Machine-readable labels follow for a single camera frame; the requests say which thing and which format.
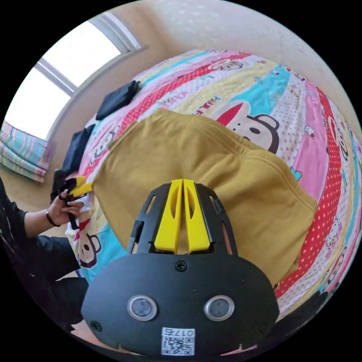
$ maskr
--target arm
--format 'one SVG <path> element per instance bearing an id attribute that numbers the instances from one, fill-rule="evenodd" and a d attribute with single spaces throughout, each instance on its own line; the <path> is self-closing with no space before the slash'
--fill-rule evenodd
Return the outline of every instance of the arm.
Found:
<path id="1" fill-rule="evenodd" d="M 24 217 L 24 228 L 27 238 L 33 238 L 51 229 L 53 225 L 46 217 L 46 210 L 27 212 Z"/>
<path id="2" fill-rule="evenodd" d="M 65 197 L 66 195 L 67 192 L 64 191 L 61 196 Z M 65 202 L 57 197 L 47 210 L 26 213 L 24 218 L 26 236 L 28 238 L 33 238 L 54 227 L 54 225 L 52 225 L 46 217 L 47 211 L 52 221 L 58 226 L 69 222 L 68 213 L 73 214 L 75 218 L 78 219 L 80 209 L 84 206 L 84 204 L 79 201 L 72 201 L 69 202 L 68 205 L 69 206 L 67 207 Z"/>
<path id="3" fill-rule="evenodd" d="M 46 210 L 39 212 L 24 212 L 20 210 L 15 202 L 11 202 L 6 195 L 4 184 L 0 178 L 0 194 L 9 220 L 11 232 L 17 242 L 33 238 L 53 227 L 46 217 Z M 56 225 L 63 225 L 69 222 L 68 212 L 76 218 L 79 217 L 80 209 L 84 206 L 82 202 L 73 201 L 66 207 L 64 201 L 57 197 L 48 208 L 49 216 Z"/>

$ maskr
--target label sticker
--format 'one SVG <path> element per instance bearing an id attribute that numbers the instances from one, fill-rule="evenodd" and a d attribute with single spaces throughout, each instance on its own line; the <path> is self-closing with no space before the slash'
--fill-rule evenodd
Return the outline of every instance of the label sticker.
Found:
<path id="1" fill-rule="evenodd" d="M 195 354 L 195 330 L 163 327 L 161 354 L 164 356 L 193 356 Z"/>

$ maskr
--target bed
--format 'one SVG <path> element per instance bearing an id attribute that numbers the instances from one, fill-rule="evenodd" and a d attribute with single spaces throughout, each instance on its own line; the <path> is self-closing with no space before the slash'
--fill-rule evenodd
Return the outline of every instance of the bed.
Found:
<path id="1" fill-rule="evenodd" d="M 107 145 L 157 108 L 204 115 L 286 162 L 318 202 L 298 269 L 275 285 L 280 319 L 319 291 L 330 296 L 346 275 L 361 234 L 362 150 L 333 102 L 305 77 L 262 57 L 194 50 L 135 77 L 132 102 L 101 122 L 95 116 L 79 175 L 92 181 Z M 79 230 L 67 229 L 82 274 L 91 282 L 126 254 L 93 194 L 82 199 Z"/>

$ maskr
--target yellow cloth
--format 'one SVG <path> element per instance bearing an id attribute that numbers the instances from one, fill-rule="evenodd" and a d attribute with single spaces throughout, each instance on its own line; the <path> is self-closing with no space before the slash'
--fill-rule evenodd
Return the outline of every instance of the yellow cloth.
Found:
<path id="1" fill-rule="evenodd" d="M 239 256 L 274 285 L 297 267 L 316 202 L 276 155 L 201 116 L 159 109 L 110 146 L 93 184 L 127 247 L 149 192 L 173 179 L 211 187 L 230 218 Z M 184 230 L 180 233 L 185 238 Z M 186 250 L 180 239 L 178 253 Z"/>

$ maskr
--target folded black clothing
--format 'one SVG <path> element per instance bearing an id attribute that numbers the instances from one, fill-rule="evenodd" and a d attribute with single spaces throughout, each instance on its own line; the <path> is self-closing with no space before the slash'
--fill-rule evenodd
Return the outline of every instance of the folded black clothing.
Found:
<path id="1" fill-rule="evenodd" d="M 139 82 L 132 80 L 105 96 L 95 119 L 101 121 L 116 110 L 129 105 L 138 91 L 138 85 Z"/>
<path id="2" fill-rule="evenodd" d="M 73 172 L 79 170 L 84 150 L 94 126 L 95 124 L 92 124 L 91 126 L 84 128 L 82 131 L 73 134 L 71 144 L 69 145 L 61 168 L 64 171 L 65 176 L 69 176 Z"/>

